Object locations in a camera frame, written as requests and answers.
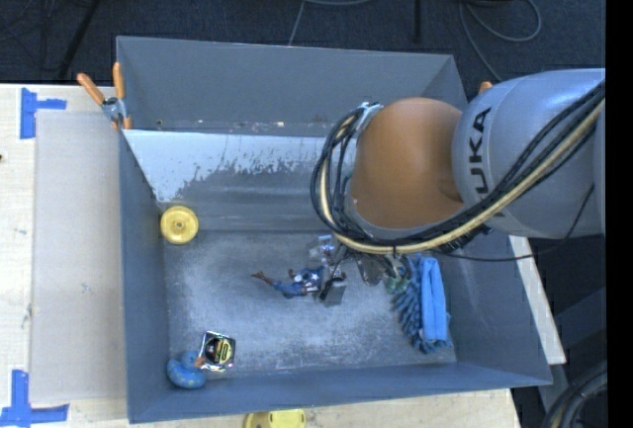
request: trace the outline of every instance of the gray floor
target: gray floor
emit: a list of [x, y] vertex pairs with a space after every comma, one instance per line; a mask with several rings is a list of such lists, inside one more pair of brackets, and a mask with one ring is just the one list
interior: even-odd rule
[[310, 233], [202, 231], [192, 245], [165, 253], [170, 351], [197, 346], [206, 330], [236, 340], [234, 375], [291, 369], [354, 368], [455, 361], [453, 348], [426, 355], [403, 334], [383, 284], [363, 283], [354, 263], [343, 263], [342, 302], [313, 296], [285, 299], [261, 280], [289, 283], [309, 259]]

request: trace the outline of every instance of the blue toy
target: blue toy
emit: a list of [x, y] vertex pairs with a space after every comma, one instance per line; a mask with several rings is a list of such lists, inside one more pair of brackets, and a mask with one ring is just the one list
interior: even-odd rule
[[196, 366], [198, 359], [197, 351], [187, 351], [180, 361], [171, 358], [167, 362], [167, 377], [175, 385], [187, 389], [202, 387], [207, 382], [207, 375], [204, 370]]

